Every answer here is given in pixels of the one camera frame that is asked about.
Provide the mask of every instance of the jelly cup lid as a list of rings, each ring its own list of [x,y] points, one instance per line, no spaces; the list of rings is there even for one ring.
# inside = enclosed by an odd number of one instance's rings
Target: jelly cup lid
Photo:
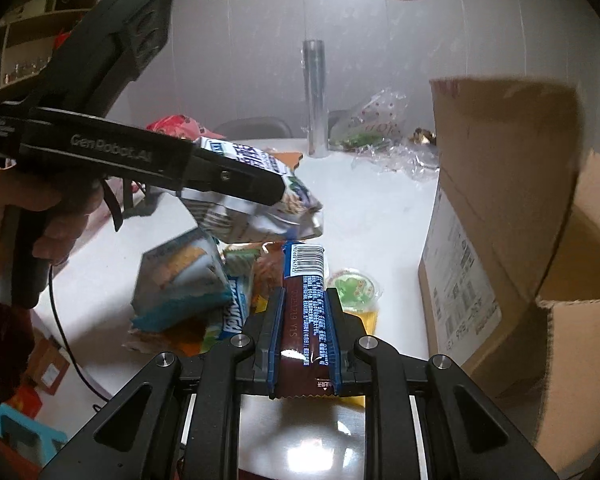
[[[368,310],[380,296],[375,280],[355,269],[341,269],[327,279],[327,287],[338,291],[344,309]]]

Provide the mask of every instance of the trigger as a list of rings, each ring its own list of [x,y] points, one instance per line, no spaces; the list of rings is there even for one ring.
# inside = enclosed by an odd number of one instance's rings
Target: trigger
[[[116,198],[115,193],[113,193],[109,187],[109,184],[107,184],[107,181],[101,178],[100,183],[102,184],[102,190],[104,192],[104,203],[107,204],[109,211],[111,211],[113,228],[116,230],[116,232],[118,232],[122,227],[122,209],[120,209],[118,199]]]

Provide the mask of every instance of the white label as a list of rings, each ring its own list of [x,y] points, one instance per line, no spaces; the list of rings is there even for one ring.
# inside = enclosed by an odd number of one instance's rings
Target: white label
[[[493,333],[502,313],[474,246],[440,188],[423,258],[438,350],[462,365]]]
[[[324,248],[318,245],[293,244],[289,276],[324,277]]]
[[[56,368],[56,366],[51,363],[47,368],[45,373],[42,374],[42,383],[47,387],[51,388],[53,384],[56,382],[56,379],[60,375],[60,370]]]

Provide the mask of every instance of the human hand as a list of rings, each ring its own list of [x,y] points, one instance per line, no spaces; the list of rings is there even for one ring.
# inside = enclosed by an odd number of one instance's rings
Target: human hand
[[[102,201],[102,186],[97,181],[88,193],[72,196],[79,175],[61,174],[45,180],[29,173],[20,172],[17,166],[0,169],[0,229],[5,208],[13,205],[30,211],[45,211],[62,200],[68,207],[49,221],[43,235],[33,246],[37,258],[59,263],[64,260],[75,241],[87,225],[88,216]],[[0,241],[0,273],[10,254]]]

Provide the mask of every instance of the white snack bag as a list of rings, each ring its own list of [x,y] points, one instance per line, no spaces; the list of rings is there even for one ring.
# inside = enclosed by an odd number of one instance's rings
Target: white snack bag
[[[180,199],[212,236],[228,244],[306,240],[322,234],[322,204],[293,171],[273,155],[227,140],[200,137],[196,142],[210,152],[272,171],[282,176],[285,193],[273,206],[265,206],[213,191],[185,188]],[[163,190],[176,195],[173,191]]]

